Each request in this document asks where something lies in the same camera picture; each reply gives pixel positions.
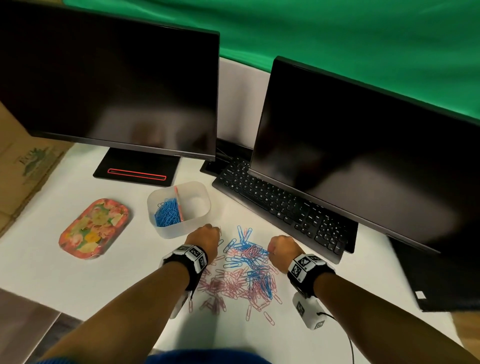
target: white desk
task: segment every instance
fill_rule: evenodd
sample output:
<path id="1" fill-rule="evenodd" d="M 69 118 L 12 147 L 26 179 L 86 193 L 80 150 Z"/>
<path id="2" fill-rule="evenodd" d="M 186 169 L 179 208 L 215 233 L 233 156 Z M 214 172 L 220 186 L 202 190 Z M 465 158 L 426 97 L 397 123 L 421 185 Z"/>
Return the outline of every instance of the white desk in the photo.
<path id="1" fill-rule="evenodd" d="M 185 237 L 161 239 L 148 221 L 146 199 L 158 187 L 92 177 L 106 151 L 105 147 L 75 145 L 2 237 L 0 288 L 86 320 L 154 271 L 162 256 L 184 242 Z M 212 224 L 222 227 L 225 240 L 237 237 L 237 225 L 253 228 L 250 240 L 263 247 L 272 236 L 281 234 L 281 230 L 212 188 L 214 178 L 199 172 L 202 162 L 182 158 L 174 182 L 205 184 L 212 200 Z M 102 197 L 119 200 L 131 208 L 133 219 L 129 226 L 100 258 L 82 261 L 62 251 L 58 247 L 62 231 L 92 201 Z M 417 308 L 384 235 L 360 225 L 355 254 L 344 254 L 335 268 L 338 275 L 411 312 L 460 343 L 450 314 L 422 313 Z M 193 313 L 184 307 L 168 323 L 156 347 L 242 348 L 275 364 L 292 363 L 305 350 L 308 357 L 303 360 L 350 363 L 348 340 L 338 324 L 330 320 L 321 329 L 309 331 L 291 303 L 294 289 L 287 278 L 276 276 L 276 282 L 283 304 L 272 301 L 266 308 L 275 326 L 255 310 L 246 322 L 246 300 L 226 298 L 227 311 L 220 311 L 219 316 L 200 311 L 198 302 L 202 296 L 196 293 Z M 355 353 L 356 363 L 367 362 L 358 350 Z"/>

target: black keyboard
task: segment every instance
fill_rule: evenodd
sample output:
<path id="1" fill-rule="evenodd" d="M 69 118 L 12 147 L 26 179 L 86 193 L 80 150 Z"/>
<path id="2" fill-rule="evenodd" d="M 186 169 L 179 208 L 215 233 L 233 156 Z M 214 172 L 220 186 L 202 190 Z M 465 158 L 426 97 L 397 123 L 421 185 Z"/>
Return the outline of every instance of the black keyboard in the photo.
<path id="1" fill-rule="evenodd" d="M 353 252 L 358 223 L 249 175 L 249 163 L 235 158 L 212 186 L 288 235 L 338 264 Z"/>

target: hand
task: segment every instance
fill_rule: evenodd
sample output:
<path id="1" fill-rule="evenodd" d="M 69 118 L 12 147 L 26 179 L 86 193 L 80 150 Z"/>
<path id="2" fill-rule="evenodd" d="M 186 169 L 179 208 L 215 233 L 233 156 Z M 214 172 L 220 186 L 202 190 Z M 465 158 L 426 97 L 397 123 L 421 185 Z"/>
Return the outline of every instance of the hand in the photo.
<path id="1" fill-rule="evenodd" d="M 191 232 L 185 240 L 185 244 L 197 245 L 207 253 L 208 264 L 212 263 L 218 254 L 218 241 L 220 240 L 220 229 L 206 224 Z"/>
<path id="2" fill-rule="evenodd" d="M 268 244 L 268 258 L 273 266 L 282 273 L 288 272 L 292 260 L 300 254 L 305 254 L 302 248 L 291 236 L 274 236 Z"/>

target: monitor screen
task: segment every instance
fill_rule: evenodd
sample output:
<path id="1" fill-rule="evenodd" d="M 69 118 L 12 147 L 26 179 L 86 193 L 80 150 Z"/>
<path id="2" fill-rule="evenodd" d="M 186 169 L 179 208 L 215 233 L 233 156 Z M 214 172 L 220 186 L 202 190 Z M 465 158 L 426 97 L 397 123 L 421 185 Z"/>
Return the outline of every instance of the monitor screen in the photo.
<path id="1" fill-rule="evenodd" d="M 219 39 L 0 1 L 0 101 L 34 136 L 211 159 Z"/>
<path id="2" fill-rule="evenodd" d="M 480 228 L 480 128 L 452 115 L 277 58 L 251 173 L 441 250 Z"/>

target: green screen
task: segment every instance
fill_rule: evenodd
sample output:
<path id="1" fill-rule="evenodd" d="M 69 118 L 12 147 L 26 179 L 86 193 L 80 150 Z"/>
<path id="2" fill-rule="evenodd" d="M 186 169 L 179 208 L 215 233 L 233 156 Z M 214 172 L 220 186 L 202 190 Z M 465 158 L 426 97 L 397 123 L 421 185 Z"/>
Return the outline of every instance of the green screen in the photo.
<path id="1" fill-rule="evenodd" d="M 270 71 L 273 59 L 281 55 L 480 118 L 476 0 L 64 2 L 216 30 L 222 57 Z M 152 46 L 161 47 L 162 40 Z"/>

